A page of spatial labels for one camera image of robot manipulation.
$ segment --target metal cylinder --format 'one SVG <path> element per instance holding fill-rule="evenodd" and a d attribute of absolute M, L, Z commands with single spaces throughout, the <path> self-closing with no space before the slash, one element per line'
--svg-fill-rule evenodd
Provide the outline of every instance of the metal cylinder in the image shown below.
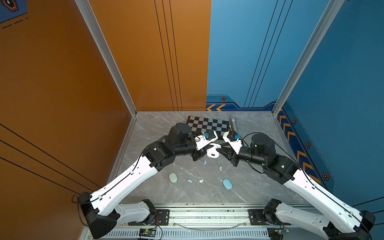
<path fill-rule="evenodd" d="M 229 127 L 231 130 L 235 131 L 237 134 L 239 133 L 237 131 L 237 125 L 236 125 L 236 118 L 235 116 L 231 116 L 231 119 L 229 120 Z"/>

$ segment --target yellow chevron stripe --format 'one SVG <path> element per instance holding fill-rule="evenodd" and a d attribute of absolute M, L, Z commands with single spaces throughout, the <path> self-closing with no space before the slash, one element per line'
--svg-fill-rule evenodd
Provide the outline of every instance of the yellow chevron stripe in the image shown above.
<path fill-rule="evenodd" d="M 283 132 L 285 133 L 285 127 L 290 127 L 291 125 L 289 125 L 288 123 L 284 123 L 283 126 L 284 126 Z"/>
<path fill-rule="evenodd" d="M 221 111 L 220 108 L 222 108 L 222 107 L 224 107 L 224 106 L 225 106 L 225 104 L 223 104 L 223 105 L 221 105 L 220 107 L 216 108 L 216 110 L 217 110 L 217 111 Z"/>
<path fill-rule="evenodd" d="M 208 111 L 212 111 L 212 110 L 211 110 L 211 107 L 213 107 L 213 106 L 215 106 L 215 105 L 216 105 L 216 104 L 212 104 L 211 106 L 209 106 L 209 107 L 207 108 L 207 110 L 208 110 Z"/>
<path fill-rule="evenodd" d="M 317 179 L 317 178 L 315 178 L 314 176 L 312 176 L 311 174 L 310 174 L 310 177 L 313 179 L 313 180 L 315 180 L 318 184 L 320 184 L 321 185 L 321 182 L 320 182 L 320 180 L 319 179 Z"/>
<path fill-rule="evenodd" d="M 294 133 L 294 132 L 290 132 L 290 131 L 288 131 L 288 136 L 287 136 L 287 138 L 288 138 L 288 142 L 289 142 L 289 136 L 290 135 L 294 135 L 294 136 L 296 136 L 296 134 Z"/>
<path fill-rule="evenodd" d="M 280 125 L 281 125 L 281 119 L 282 118 L 286 118 L 286 116 L 283 116 L 283 115 L 280 116 Z"/>
<path fill-rule="evenodd" d="M 297 161 L 300 162 L 299 158 L 300 158 L 300 155 L 304 156 L 304 157 L 307 157 L 307 155 L 303 152 L 300 152 L 300 151 L 297 151 Z"/>
<path fill-rule="evenodd" d="M 303 171 L 305 171 L 305 167 L 309 167 L 310 169 L 313 170 L 313 167 L 311 165 L 309 165 L 308 163 L 306 162 L 303 162 Z"/>

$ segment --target black cable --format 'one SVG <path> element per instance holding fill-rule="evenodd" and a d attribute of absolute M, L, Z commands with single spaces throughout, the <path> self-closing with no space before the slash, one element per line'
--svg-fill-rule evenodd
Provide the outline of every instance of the black cable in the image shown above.
<path fill-rule="evenodd" d="M 183 110 L 183 101 L 182 101 L 182 99 L 181 99 L 181 87 L 180 87 L 180 77 L 179 77 L 179 66 L 178 66 L 178 64 L 177 64 L 175 30 L 173 29 L 172 8 L 171 8 L 171 6 L 170 6 L 170 0 L 169 0 L 169 10 L 170 10 L 170 20 L 171 20 L 171 23 L 172 23 L 173 44 L 174 44 L 174 46 L 175 46 L 175 58 L 176 58 L 177 79 L 178 79 L 178 81 L 179 81 L 180 104 L 181 104 L 181 110 Z"/>
<path fill-rule="evenodd" d="M 172 91 L 171 91 L 171 89 L 170 89 L 170 82 L 169 82 L 168 68 L 167 68 L 167 61 L 166 61 L 166 53 L 164 52 L 163 38 L 161 37 L 159 15 L 157 14 L 157 7 L 156 7 L 156 2 L 155 2 L 155 0 L 153 0 L 153 3 L 155 4 L 155 11 L 156 11 L 156 16 L 157 16 L 157 24 L 159 25 L 159 33 L 160 33 L 161 47 L 163 48 L 164 63 L 165 63 L 165 65 L 166 65 L 166 72 L 167 72 L 167 78 L 168 78 L 170 100 L 171 100 L 171 102 L 172 102 L 172 109 L 175 110 L 175 107 L 173 106 Z"/>
<path fill-rule="evenodd" d="M 143 149 L 143 151 L 140 153 L 140 156 L 139 156 L 139 158 L 137 159 L 136 165 L 135 165 L 135 167 L 132 169 L 132 172 L 136 169 L 137 164 L 139 163 L 139 160 L 140 160 L 141 155 L 143 154 L 144 150 L 146 150 L 147 147 L 149 147 L 149 145 L 151 145 L 152 143 L 153 143 L 153 142 L 151 142 L 150 144 L 148 144 L 148 145 Z M 116 185 L 118 185 L 121 181 L 123 181 L 124 179 L 126 179 L 130 174 L 131 174 L 131 173 L 128 173 L 127 176 L 125 176 L 123 179 L 121 179 L 118 183 L 116 183 L 113 187 L 111 187 L 110 189 L 108 189 L 108 191 L 106 191 L 105 193 L 103 193 L 101 196 L 106 195 L 109 191 L 111 191 L 114 187 L 116 187 Z"/>
<path fill-rule="evenodd" d="M 51 158 L 55 159 L 56 161 L 58 161 L 59 163 L 61 163 L 62 165 L 66 166 L 67 168 L 71 169 L 72 171 L 74 171 L 75 173 L 79 174 L 80 176 L 82 176 L 83 178 L 87 179 L 88 181 L 92 182 L 91 180 L 89 180 L 88 178 L 84 177 L 83 175 L 81 175 L 80 173 L 78 173 L 77 171 L 73 170 L 72 168 L 68 167 L 67 165 L 65 165 L 64 163 L 60 162 L 58 159 L 56 159 L 55 157 L 53 157 L 52 155 L 48 154 L 47 152 L 45 152 L 44 150 L 42 150 L 41 148 L 39 148 L 38 146 L 34 145 L 33 143 L 31 143 L 30 141 L 26 140 L 25 138 L 23 138 L 22 136 L 20 136 L 19 134 L 15 133 L 14 131 L 10 130 L 9 128 L 7 128 L 6 126 L 4 126 L 3 124 L 0 123 L 0 126 L 2 126 L 3 128 L 7 129 L 8 131 L 10 131 L 11 133 L 15 134 L 16 136 L 18 136 L 19 138 L 23 139 L 24 141 L 26 141 L 27 143 L 31 144 L 32 146 L 34 146 L 35 148 L 39 149 L 40 151 L 42 151 L 43 153 L 45 153 L 46 155 L 50 156 Z"/>
<path fill-rule="evenodd" d="M 249 135 L 251 135 L 251 134 L 254 134 L 254 133 L 261 133 L 261 132 L 252 132 L 252 133 L 249 133 L 249 134 L 247 134 L 247 135 L 245 135 L 245 137 L 243 137 L 243 142 L 247 145 L 247 147 L 249 147 L 249 145 L 244 141 L 244 139 L 247 137 L 247 136 L 249 136 Z M 279 148 L 281 148 L 281 150 L 283 150 L 290 158 L 292 158 L 291 160 L 293 160 L 293 161 L 295 161 L 295 158 L 294 157 L 292 157 L 291 155 L 289 155 L 289 153 L 287 153 L 279 144 L 277 144 L 276 143 L 276 141 L 274 141 L 275 142 L 275 144 L 279 147 Z"/>
<path fill-rule="evenodd" d="M 272 19 L 273 19 L 273 16 L 275 15 L 275 10 L 276 10 L 276 6 L 277 6 L 277 3 L 278 3 L 278 2 L 279 2 L 279 1 L 277 0 L 277 1 L 276 1 L 275 8 L 274 8 L 273 13 L 272 13 L 271 21 L 269 22 L 268 30 L 266 31 L 266 34 L 265 34 L 265 38 L 264 38 L 264 42 L 263 42 L 262 49 L 261 49 L 261 51 L 260 51 L 259 59 L 257 60 L 256 68 L 255 68 L 255 71 L 254 71 L 254 73 L 253 73 L 253 77 L 252 77 L 252 81 L 251 81 L 251 84 L 249 85 L 249 89 L 248 89 L 247 97 L 245 98 L 244 107 L 245 107 L 245 104 L 247 103 L 247 99 L 248 99 L 249 92 L 251 91 L 251 87 L 252 87 L 253 79 L 255 78 L 256 69 L 257 69 L 257 66 L 259 65 L 260 57 L 261 57 L 262 52 L 263 52 L 263 49 L 264 49 L 265 40 L 266 40 L 266 37 L 267 37 L 267 35 L 268 35 L 269 28 L 271 27 Z"/>
<path fill-rule="evenodd" d="M 77 202 L 73 201 L 73 197 L 74 197 L 74 196 L 77 196 Z M 94 202 L 94 201 L 96 201 L 96 200 L 98 200 L 98 199 L 99 199 L 99 198 L 96 198 L 96 199 L 94 199 L 94 200 L 92 200 L 92 201 L 89 201 L 89 202 L 79 202 L 79 196 L 75 194 L 75 195 L 72 196 L 71 201 L 72 201 L 73 203 L 75 203 L 75 204 L 88 204 L 88 203 Z"/>
<path fill-rule="evenodd" d="M 260 173 L 260 174 L 263 174 L 263 172 L 260 172 L 259 170 L 257 170 L 256 168 L 254 168 L 250 163 L 249 161 L 247 161 L 248 165 L 253 169 L 255 170 L 256 172 Z"/>
<path fill-rule="evenodd" d="M 83 220 L 81 219 L 81 216 L 80 216 L 80 207 L 79 207 L 79 205 L 80 205 L 81 203 L 79 203 L 79 196 L 77 196 L 77 202 L 74 202 L 74 201 L 73 201 L 73 197 L 72 197 L 72 202 L 73 202 L 73 203 L 77 203 L 77 215 L 79 216 L 79 219 L 80 219 L 81 223 L 82 223 L 84 226 L 89 227 L 88 224 L 85 224 L 85 223 L 83 222 Z"/>
<path fill-rule="evenodd" d="M 279 144 L 277 144 L 276 142 L 275 142 L 275 144 L 276 144 L 281 150 L 283 150 L 283 151 L 288 155 L 288 157 L 291 158 L 292 161 L 294 161 L 294 162 L 296 162 L 297 164 L 299 164 L 298 161 L 296 161 L 294 157 L 292 157 L 291 155 L 289 155 L 289 153 L 287 153 L 287 152 L 286 152 L 286 151 L 285 151 Z"/>
<path fill-rule="evenodd" d="M 159 240 L 161 240 L 161 238 L 163 237 L 163 230 L 162 230 L 162 228 L 159 226 L 159 225 L 157 225 L 159 228 L 160 228 L 160 230 L 161 230 L 161 237 L 160 237 L 160 239 Z"/>
<path fill-rule="evenodd" d="M 353 205 L 352 207 L 355 207 L 355 206 L 358 206 L 358 205 L 361 205 L 361 204 L 366 204 L 368 202 L 373 202 L 373 201 L 376 201 L 376 200 L 379 200 L 379 199 L 383 199 L 384 197 L 379 197 L 379 198 L 376 198 L 376 199 L 373 199 L 373 200 L 370 200 L 370 201 L 366 201 L 366 202 L 362 202 L 360 204 L 356 204 L 356 205 Z"/>
<path fill-rule="evenodd" d="M 287 15 L 285 15 L 285 19 L 284 19 L 283 25 L 282 25 L 282 27 L 281 27 L 281 29 L 280 29 L 280 33 L 279 33 L 279 36 L 277 37 L 277 40 L 276 40 L 275 46 L 273 47 L 273 51 L 272 51 L 271 57 L 269 58 L 269 62 L 268 62 L 268 64 L 267 64 L 267 66 L 266 66 L 266 69 L 265 69 L 265 72 L 264 72 L 264 75 L 263 75 L 262 81 L 261 81 L 261 83 L 260 83 L 260 85 L 259 85 L 259 89 L 257 90 L 257 94 L 256 94 L 256 97 L 255 97 L 255 100 L 253 101 L 252 107 L 255 105 L 255 102 L 256 102 L 256 98 L 257 98 L 257 95 L 259 95 L 259 91 L 260 91 L 260 88 L 261 88 L 261 86 L 262 86 L 262 84 L 263 84 L 263 80 L 264 80 L 265 74 L 266 74 L 266 72 L 267 72 L 267 70 L 268 70 L 268 67 L 269 67 L 269 63 L 271 62 L 271 59 L 272 59 L 273 53 L 275 52 L 275 48 L 276 48 L 277 42 L 279 41 L 279 38 L 280 38 L 280 34 L 281 34 L 281 31 L 283 30 L 283 27 L 284 27 L 284 24 L 285 24 L 285 20 L 286 20 L 286 19 L 287 19 L 287 17 L 288 17 L 288 13 L 289 13 L 289 10 L 291 9 L 292 3 L 293 3 L 293 0 L 291 1 L 291 5 L 289 6 L 289 9 L 288 9 Z"/>
<path fill-rule="evenodd" d="M 336 202 L 333 198 L 331 198 L 330 196 L 328 196 L 325 192 L 323 192 L 322 190 L 320 190 L 317 186 L 315 186 L 311 180 L 308 178 L 306 172 L 303 170 L 303 173 L 304 173 L 304 176 L 308 179 L 308 181 L 312 184 L 313 187 L 315 187 L 317 190 L 319 190 L 322 194 L 324 194 L 325 196 L 327 196 L 329 199 L 331 199 L 334 203 L 336 203 L 337 205 L 339 205 L 342 209 L 344 209 L 344 211 L 346 211 L 347 213 L 351 214 L 350 211 L 348 211 L 345 207 L 343 207 L 341 204 L 339 204 L 338 202 Z M 368 228 L 353 214 L 351 214 L 354 218 L 356 218 L 357 221 L 359 221 L 359 223 L 365 228 L 365 230 L 367 231 L 368 235 L 369 235 L 369 238 L 371 240 L 373 240 L 372 236 L 371 236 L 371 233 L 369 232 Z"/>
<path fill-rule="evenodd" d="M 384 212 L 384 210 L 381 210 L 381 211 L 377 211 L 377 212 L 373 212 L 372 214 L 377 214 L 379 212 Z"/>
<path fill-rule="evenodd" d="M 26 169 L 26 168 L 24 168 L 24 167 L 22 167 L 22 166 L 20 166 L 20 165 L 17 165 L 16 163 L 13 163 L 13 162 L 11 162 L 11 161 L 8 161 L 7 159 L 5 159 L 5 158 L 3 158 L 3 157 L 0 157 L 0 158 L 3 159 L 3 160 L 6 161 L 6 162 L 9 162 L 10 164 L 13 164 L 13 165 L 15 165 L 15 166 L 21 168 L 21 169 L 24 169 L 24 170 L 26 170 L 26 171 L 28 171 L 28 172 L 30 172 L 30 173 L 33 173 L 33 174 L 36 175 L 36 176 L 39 176 L 39 177 L 44 178 L 45 180 L 48 180 L 48 181 L 50 181 L 50 182 L 52 182 L 52 183 L 54 183 L 54 184 L 56 184 L 56 185 L 59 185 L 60 187 L 64 187 L 63 185 L 60 185 L 60 184 L 58 184 L 57 182 L 54 182 L 54 181 L 52 181 L 52 180 L 49 180 L 48 178 L 43 177 L 43 176 L 41 176 L 41 175 L 39 175 L 39 174 L 37 174 L 37 173 L 34 173 L 34 172 L 32 172 L 31 170 L 28 170 L 28 169 Z M 64 188 L 65 188 L 65 189 L 68 189 L 69 191 L 72 191 L 72 192 L 74 192 L 74 193 L 76 193 L 76 194 L 80 194 L 80 193 L 78 193 L 78 192 L 75 192 L 74 190 L 71 190 L 71 189 L 67 188 L 67 187 L 64 187 Z"/>
<path fill-rule="evenodd" d="M 245 137 L 243 137 L 243 142 L 247 145 L 247 147 L 249 147 L 249 145 L 244 140 L 246 137 L 248 137 L 249 135 L 254 134 L 254 133 L 261 133 L 261 132 L 252 132 L 252 133 L 245 135 Z"/>
<path fill-rule="evenodd" d="M 2 143 L 4 143 L 4 144 L 8 145 L 9 147 L 11 147 L 11 148 L 15 149 L 16 151 L 18 151 L 18 152 L 20 152 L 20 153 L 22 153 L 22 154 L 26 155 L 27 157 L 29 157 L 29 158 L 31 158 L 31 159 L 33 159 L 33 160 L 37 161 L 38 163 L 41 163 L 41 164 L 43 164 L 43 165 L 44 165 L 44 166 L 46 166 L 47 168 L 49 168 L 49 169 L 51 169 L 51 170 L 54 170 L 54 171 L 55 171 L 55 172 L 57 172 L 58 174 L 61 174 L 61 175 L 63 175 L 64 177 L 68 178 L 69 180 L 72 180 L 72 181 L 74 181 L 75 183 L 77 183 L 77 184 L 79 184 L 79 185 L 81 185 L 81 186 L 85 187 L 86 189 L 89 189 L 89 190 L 91 190 L 91 191 L 93 192 L 93 190 L 92 190 L 92 189 L 90 189 L 90 188 L 88 188 L 88 187 L 86 187 L 86 186 L 82 185 L 81 183 L 79 183 L 79 182 L 77 182 L 77 181 L 73 180 L 73 179 L 72 179 L 72 178 L 70 178 L 70 177 L 67 177 L 66 175 L 62 174 L 61 172 L 59 172 L 59 171 L 57 171 L 57 170 L 53 169 L 52 167 L 50 167 L 50 166 L 48 166 L 48 165 L 46 165 L 46 164 L 44 164 L 44 163 L 40 162 L 40 161 L 39 161 L 39 160 L 37 160 L 36 158 L 33 158 L 33 157 L 31 157 L 30 155 L 26 154 L 25 152 L 23 152 L 23 151 L 21 151 L 21 150 L 19 150 L 19 149 L 15 148 L 15 147 L 13 147 L 12 145 L 10 145 L 10 144 L 8 144 L 8 143 L 4 142 L 3 140 L 1 140 L 1 139 L 0 139 L 0 142 L 2 142 Z"/>
<path fill-rule="evenodd" d="M 271 47 L 271 43 L 272 43 L 272 40 L 273 40 L 273 36 L 275 35 L 277 25 L 279 24 L 279 21 L 280 21 L 281 14 L 283 13 L 283 9 L 284 9 L 284 6 L 285 6 L 285 2 L 286 2 L 286 0 L 284 0 L 283 7 L 281 8 L 279 18 L 277 19 L 276 26 L 275 26 L 275 30 L 273 31 L 273 34 L 272 34 L 272 37 L 271 37 L 271 41 L 269 42 L 268 49 L 267 49 L 267 51 L 266 51 L 266 54 L 265 54 L 265 58 L 264 58 L 263 64 L 262 64 L 262 67 L 261 67 L 260 72 L 259 72 L 259 76 L 257 77 L 257 81 L 256 81 L 256 84 L 255 84 L 255 88 L 253 89 L 251 98 L 250 98 L 250 100 L 249 100 L 248 107 L 250 107 L 250 105 L 251 105 L 252 97 L 253 97 L 253 94 L 255 93 L 256 86 L 257 86 L 257 82 L 259 81 L 260 75 L 261 75 L 261 73 L 262 73 L 262 70 L 263 70 L 263 67 L 264 67 L 264 63 L 265 63 L 266 57 L 267 57 L 268 52 L 269 52 L 269 48 Z"/>

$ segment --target small white object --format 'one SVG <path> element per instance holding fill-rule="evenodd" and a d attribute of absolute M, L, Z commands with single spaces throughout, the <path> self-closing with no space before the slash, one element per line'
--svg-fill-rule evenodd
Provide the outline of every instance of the small white object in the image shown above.
<path fill-rule="evenodd" d="M 169 180 L 172 182 L 172 183 L 175 183 L 177 182 L 177 176 L 174 172 L 172 172 L 170 175 L 169 175 Z"/>
<path fill-rule="evenodd" d="M 221 148 L 221 145 L 216 143 L 210 143 L 210 145 L 213 147 L 207 150 L 207 156 L 210 158 L 218 158 L 220 154 L 216 149 Z"/>

